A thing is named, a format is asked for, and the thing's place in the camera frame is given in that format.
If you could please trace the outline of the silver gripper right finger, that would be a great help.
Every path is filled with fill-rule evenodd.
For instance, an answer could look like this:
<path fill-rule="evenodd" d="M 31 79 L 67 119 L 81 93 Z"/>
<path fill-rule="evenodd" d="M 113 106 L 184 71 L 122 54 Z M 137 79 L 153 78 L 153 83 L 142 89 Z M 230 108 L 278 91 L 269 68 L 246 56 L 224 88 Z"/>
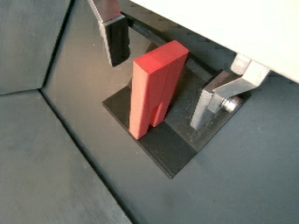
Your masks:
<path fill-rule="evenodd" d="M 232 73 L 221 71 L 200 92 L 190 119 L 190 126 L 196 130 L 220 109 L 225 109 L 229 113 L 236 110 L 241 103 L 238 94 L 258 87 L 269 73 L 265 66 L 241 54 L 234 57 L 229 69 Z"/>

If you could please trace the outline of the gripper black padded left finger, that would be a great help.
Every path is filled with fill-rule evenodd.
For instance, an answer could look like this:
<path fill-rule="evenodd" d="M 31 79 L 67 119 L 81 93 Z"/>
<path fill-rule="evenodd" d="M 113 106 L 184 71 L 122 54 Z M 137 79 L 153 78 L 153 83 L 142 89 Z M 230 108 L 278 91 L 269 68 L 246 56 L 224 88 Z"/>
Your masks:
<path fill-rule="evenodd" d="M 119 12 L 117 0 L 87 0 L 87 4 L 97 19 L 107 63 L 115 67 L 130 53 L 126 17 Z"/>

